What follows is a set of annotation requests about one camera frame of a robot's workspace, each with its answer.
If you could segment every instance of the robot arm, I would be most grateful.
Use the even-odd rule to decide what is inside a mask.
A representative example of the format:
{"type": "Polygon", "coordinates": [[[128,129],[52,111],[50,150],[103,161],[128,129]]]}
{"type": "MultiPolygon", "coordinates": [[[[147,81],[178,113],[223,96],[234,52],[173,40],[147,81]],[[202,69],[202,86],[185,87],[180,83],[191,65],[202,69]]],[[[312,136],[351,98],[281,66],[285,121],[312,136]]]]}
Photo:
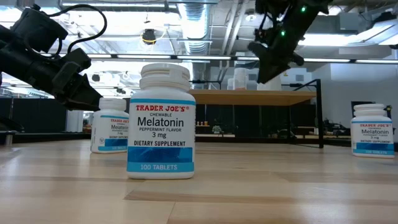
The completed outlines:
{"type": "Polygon", "coordinates": [[[72,51],[73,45],[102,35],[106,29],[104,18],[103,30],[87,39],[73,42],[64,57],[58,54],[68,32],[50,17],[59,16],[76,7],[72,6],[53,15],[40,12],[34,5],[23,11],[21,18],[9,30],[0,26],[0,72],[6,72],[38,90],[43,90],[55,97],[70,110],[99,110],[98,103],[102,97],[89,84],[87,75],[79,72],[91,65],[91,60],[82,49],[72,51]],[[56,39],[59,39],[58,52],[53,57],[44,57],[37,53],[48,52],[56,39]]]}
{"type": "Polygon", "coordinates": [[[288,70],[289,63],[303,65],[304,59],[294,53],[300,40],[319,12],[328,14],[332,0],[256,0],[256,12],[264,18],[254,31],[255,41],[248,45],[260,60],[257,82],[266,83],[288,70]],[[272,27],[262,29],[266,18],[272,27]]]}

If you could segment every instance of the shelf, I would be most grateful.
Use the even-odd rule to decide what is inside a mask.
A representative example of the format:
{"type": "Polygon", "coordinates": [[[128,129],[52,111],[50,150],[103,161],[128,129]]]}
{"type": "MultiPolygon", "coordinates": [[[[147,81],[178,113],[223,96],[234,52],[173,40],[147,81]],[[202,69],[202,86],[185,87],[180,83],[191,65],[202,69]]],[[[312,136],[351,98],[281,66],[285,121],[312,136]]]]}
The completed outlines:
{"type": "Polygon", "coordinates": [[[197,104],[291,106],[316,97],[311,91],[190,90],[197,104]]]}

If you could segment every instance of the black metal frame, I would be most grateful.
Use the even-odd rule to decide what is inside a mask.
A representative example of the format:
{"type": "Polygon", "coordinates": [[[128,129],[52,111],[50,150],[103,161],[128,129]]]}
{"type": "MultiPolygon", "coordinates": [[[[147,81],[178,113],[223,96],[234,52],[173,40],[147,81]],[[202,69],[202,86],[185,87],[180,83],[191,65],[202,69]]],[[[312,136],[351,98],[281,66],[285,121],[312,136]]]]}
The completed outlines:
{"type": "MultiPolygon", "coordinates": [[[[300,87],[295,88],[293,91],[300,90],[306,86],[313,86],[317,89],[317,119],[318,119],[318,142],[319,148],[323,149],[324,140],[323,140],[323,117],[322,117],[322,87],[321,87],[321,80],[319,78],[314,79],[306,84],[301,85],[300,87]]],[[[288,142],[292,142],[290,139],[290,131],[292,129],[290,123],[290,107],[288,106],[287,110],[287,140],[288,142]]]]}

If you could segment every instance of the ceiling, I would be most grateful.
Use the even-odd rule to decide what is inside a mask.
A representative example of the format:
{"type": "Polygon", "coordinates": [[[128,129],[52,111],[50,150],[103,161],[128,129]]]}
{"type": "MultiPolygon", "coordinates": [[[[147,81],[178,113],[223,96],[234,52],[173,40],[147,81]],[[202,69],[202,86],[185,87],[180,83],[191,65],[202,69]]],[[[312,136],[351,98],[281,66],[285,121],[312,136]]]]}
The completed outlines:
{"type": "MultiPolygon", "coordinates": [[[[225,33],[227,32],[227,24],[229,15],[231,13],[234,1],[221,0],[218,4],[212,4],[210,7],[209,16],[209,33],[206,40],[210,43],[208,54],[219,55],[223,46],[225,33]]],[[[21,10],[16,6],[10,5],[9,0],[0,0],[0,24],[6,27],[13,25],[21,15],[21,10]]],[[[103,4],[107,11],[104,11],[108,19],[108,28],[106,32],[98,39],[80,43],[76,47],[82,48],[88,54],[167,54],[167,55],[183,55],[186,54],[182,20],[180,15],[170,12],[153,12],[149,7],[134,7],[130,11],[121,10],[120,7],[112,7],[116,1],[73,1],[76,3],[91,3],[103,4]],[[145,29],[155,29],[157,42],[155,45],[146,45],[141,40],[141,34],[145,29]]],[[[144,1],[142,3],[159,4],[160,2],[144,1]]],[[[351,12],[368,11],[366,17],[356,15],[359,29],[364,29],[370,22],[367,20],[374,19],[372,16],[380,14],[377,12],[371,14],[377,9],[384,9],[386,6],[391,7],[396,3],[393,1],[377,1],[377,0],[335,0],[334,5],[330,6],[331,16],[339,14],[342,10],[350,9],[351,12]]],[[[56,0],[39,0],[36,1],[43,8],[46,13],[54,13],[59,11],[57,8],[58,1],[56,0]]],[[[246,8],[254,9],[254,1],[248,1],[246,8]]],[[[238,5],[237,14],[234,17],[233,28],[237,27],[237,20],[239,18],[239,9],[242,5],[238,5]]],[[[58,23],[61,24],[69,33],[67,39],[63,42],[61,53],[66,53],[67,47],[71,42],[82,37],[95,35],[102,29],[103,19],[95,11],[70,11],[67,14],[54,17],[58,23]]],[[[262,16],[257,17],[251,21],[244,19],[241,21],[238,31],[239,40],[234,42],[231,54],[235,52],[247,52],[246,46],[253,39],[254,29],[259,27],[262,16]]],[[[55,43],[50,52],[55,52],[58,43],[55,43]]],[[[384,58],[391,54],[388,46],[381,46],[377,44],[360,46],[360,47],[339,47],[339,46],[309,46],[300,45],[297,47],[297,53],[306,58],[384,58]]],[[[180,65],[188,67],[192,70],[192,63],[177,62],[180,65]]],[[[92,66],[85,70],[88,74],[90,82],[99,90],[101,94],[106,96],[129,96],[132,89],[138,88],[138,81],[140,79],[140,71],[143,65],[147,62],[93,62],[92,66]],[[91,77],[99,75],[101,80],[94,82],[91,77]],[[121,88],[129,86],[126,93],[120,94],[116,89],[107,89],[107,86],[120,86],[121,88]]],[[[305,65],[308,71],[312,71],[320,66],[320,64],[308,63],[305,65]]],[[[211,74],[211,79],[215,79],[218,74],[211,74]]],[[[3,77],[5,82],[13,84],[22,84],[21,81],[13,77],[3,77]]]]}

